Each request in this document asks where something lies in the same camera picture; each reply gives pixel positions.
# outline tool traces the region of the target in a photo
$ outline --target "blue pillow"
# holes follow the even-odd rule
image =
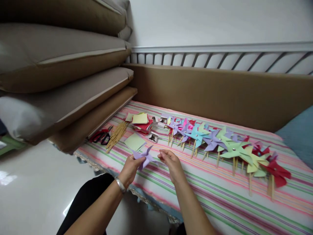
[[[313,106],[309,107],[275,134],[313,169]]]

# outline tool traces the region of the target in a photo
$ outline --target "beige cushion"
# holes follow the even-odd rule
[[[49,138],[62,152],[72,154],[86,137],[91,137],[108,122],[134,95],[137,89],[125,87],[83,117]]]
[[[132,70],[117,67],[46,92],[8,93],[0,97],[0,119],[13,138],[37,144],[107,100],[132,78]]]
[[[49,90],[120,65],[127,42],[106,35],[38,24],[0,24],[0,89]]]
[[[129,1],[1,0],[0,22],[46,24],[117,37],[126,27]]]

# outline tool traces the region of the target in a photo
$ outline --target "stack of colored paper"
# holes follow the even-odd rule
[[[146,113],[139,113],[133,115],[132,124],[147,124],[149,122],[148,115]]]
[[[139,135],[136,133],[132,134],[130,137],[128,137],[124,143],[127,145],[129,149],[132,149],[136,152],[138,152],[143,146],[147,144],[144,139],[142,139]]]
[[[134,131],[142,135],[148,135],[151,131],[152,125],[153,125],[153,120],[148,119],[148,122],[146,124],[134,124]]]

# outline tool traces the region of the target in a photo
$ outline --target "sofa backrest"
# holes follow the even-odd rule
[[[275,132],[313,105],[313,77],[193,67],[124,64],[133,100]]]

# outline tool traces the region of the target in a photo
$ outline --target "human hand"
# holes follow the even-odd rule
[[[128,156],[124,164],[124,167],[120,175],[118,176],[120,181],[123,183],[125,189],[127,189],[128,186],[134,181],[138,167],[145,160],[146,157],[135,159],[134,155]]]
[[[173,152],[161,149],[160,154],[157,157],[169,167],[170,177],[173,184],[187,181],[180,160]]]

